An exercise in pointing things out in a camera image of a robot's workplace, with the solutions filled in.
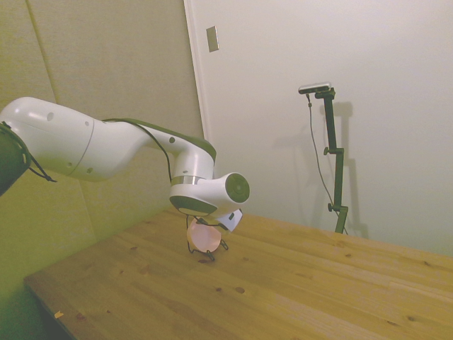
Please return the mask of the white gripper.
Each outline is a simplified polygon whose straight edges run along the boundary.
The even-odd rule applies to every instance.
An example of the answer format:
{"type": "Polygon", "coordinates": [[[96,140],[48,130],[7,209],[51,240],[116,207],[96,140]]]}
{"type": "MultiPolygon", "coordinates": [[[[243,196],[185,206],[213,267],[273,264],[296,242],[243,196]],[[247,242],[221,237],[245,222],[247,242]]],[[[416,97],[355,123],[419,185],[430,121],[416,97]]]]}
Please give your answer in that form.
{"type": "Polygon", "coordinates": [[[242,220],[243,212],[241,209],[235,210],[229,214],[216,217],[215,220],[219,227],[225,231],[233,232],[242,220]]]}

